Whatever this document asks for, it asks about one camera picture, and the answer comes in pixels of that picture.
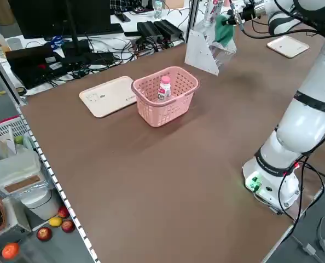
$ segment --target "pink bottle cap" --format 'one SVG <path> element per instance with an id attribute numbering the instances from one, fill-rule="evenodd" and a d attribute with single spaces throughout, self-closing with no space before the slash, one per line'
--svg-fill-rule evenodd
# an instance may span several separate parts
<path id="1" fill-rule="evenodd" d="M 169 76 L 162 76 L 161 82 L 162 82 L 162 84 L 170 84 L 171 78 Z"/>

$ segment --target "pink basket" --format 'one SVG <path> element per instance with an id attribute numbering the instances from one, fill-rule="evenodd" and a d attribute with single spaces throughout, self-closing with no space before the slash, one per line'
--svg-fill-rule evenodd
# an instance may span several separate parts
<path id="1" fill-rule="evenodd" d="M 171 78 L 171 97 L 158 102 L 161 77 Z M 181 67 L 168 67 L 150 76 L 137 79 L 132 91 L 137 95 L 138 113 L 151 126 L 159 127 L 185 114 L 199 87 L 199 81 Z"/>

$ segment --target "orange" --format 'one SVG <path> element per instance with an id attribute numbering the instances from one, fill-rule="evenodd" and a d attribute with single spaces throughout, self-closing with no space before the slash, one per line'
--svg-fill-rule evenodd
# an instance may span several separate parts
<path id="1" fill-rule="evenodd" d="M 6 245 L 2 250 L 2 256 L 5 259 L 13 259 L 18 255 L 19 245 L 17 243 L 10 243 Z"/>

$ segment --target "white desk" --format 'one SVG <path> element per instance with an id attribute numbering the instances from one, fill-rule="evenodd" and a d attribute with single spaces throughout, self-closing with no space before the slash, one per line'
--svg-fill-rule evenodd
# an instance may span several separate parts
<path id="1" fill-rule="evenodd" d="M 199 4 L 199 12 L 198 12 L 197 20 L 196 20 L 197 23 L 200 22 L 204 18 L 204 11 L 206 9 L 206 7 L 205 7 L 206 2 L 207 2 L 207 0 L 203 0 Z M 188 8 L 189 7 L 189 0 L 185 0 L 185 5 L 184 6 L 185 6 L 184 8 L 180 9 L 182 15 L 177 10 L 174 10 L 173 12 L 169 13 L 168 9 L 164 9 L 162 11 L 162 18 L 161 19 L 166 19 L 170 23 L 174 24 L 175 26 L 177 26 L 177 27 L 179 26 L 179 28 L 182 31 L 184 31 L 184 33 L 185 33 L 186 30 L 187 30 L 188 20 L 189 20 L 189 19 L 186 19 L 186 17 L 189 15 L 189 8 Z M 160 19 L 155 19 L 154 18 L 154 12 L 148 12 L 148 13 L 139 14 L 139 15 L 133 14 L 132 12 L 126 12 L 125 15 L 131 19 L 130 22 L 123 23 L 115 15 L 111 16 L 111 23 L 120 23 L 125 32 L 137 31 L 137 23 L 138 22 L 146 22 L 146 21 L 154 22 L 154 21 L 160 20 Z M 44 39 L 42 39 L 42 38 L 24 39 L 23 36 L 16 36 L 16 37 L 21 40 L 21 43 L 22 43 L 24 48 L 37 47 L 37 46 L 40 46 L 40 45 L 44 45 L 46 43 L 46 41 Z M 95 50 L 102 50 L 102 51 L 106 51 L 106 52 L 115 51 L 113 48 L 115 48 L 115 49 L 123 49 L 125 47 L 125 45 L 128 43 L 129 40 L 135 39 L 135 38 L 137 38 L 137 37 L 125 37 L 125 35 L 123 33 L 112 34 L 112 35 L 102 35 L 102 36 L 90 36 L 90 39 L 93 39 L 93 41 L 91 41 L 91 42 L 92 42 L 92 44 L 94 46 L 94 49 Z M 176 42 L 174 44 L 178 45 L 180 43 L 182 43 L 182 41 L 178 41 L 178 42 Z M 58 54 L 60 54 L 61 56 L 64 57 L 63 51 L 60 48 L 55 50 L 55 51 Z M 129 57 L 130 57 L 130 54 L 127 54 L 127 53 L 122 55 L 123 59 L 127 59 Z M 23 87 L 21 82 L 12 73 L 12 71 L 10 69 L 10 65 L 8 64 L 7 60 L 6 59 L 4 59 L 4 60 L 1 59 L 0 62 L 2 63 L 3 68 L 5 69 L 7 75 L 9 76 L 9 78 L 11 79 L 11 82 L 13 83 L 13 85 L 16 88 L 17 87 Z M 95 69 L 95 68 L 100 68 L 100 67 L 102 67 L 102 66 L 101 65 L 92 65 L 90 68 Z M 72 80 L 73 78 L 70 75 L 66 75 L 66 76 L 62 76 L 61 79 Z M 54 82 L 56 84 L 64 83 L 62 81 L 54 81 Z M 37 86 L 37 87 L 35 87 L 33 89 L 28 90 L 26 95 L 27 96 L 34 95 L 34 94 L 43 92 L 43 91 L 51 89 L 51 88 L 53 88 L 53 86 L 51 84 L 44 83 L 44 84 L 42 84 L 40 86 Z"/>

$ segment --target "computer monitor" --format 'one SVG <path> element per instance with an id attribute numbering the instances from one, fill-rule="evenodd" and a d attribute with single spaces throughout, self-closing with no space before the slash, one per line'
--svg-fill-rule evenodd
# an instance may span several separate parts
<path id="1" fill-rule="evenodd" d="M 109 0 L 70 0 L 77 36 L 122 33 L 111 24 Z M 72 35 L 64 0 L 9 0 L 24 38 Z"/>

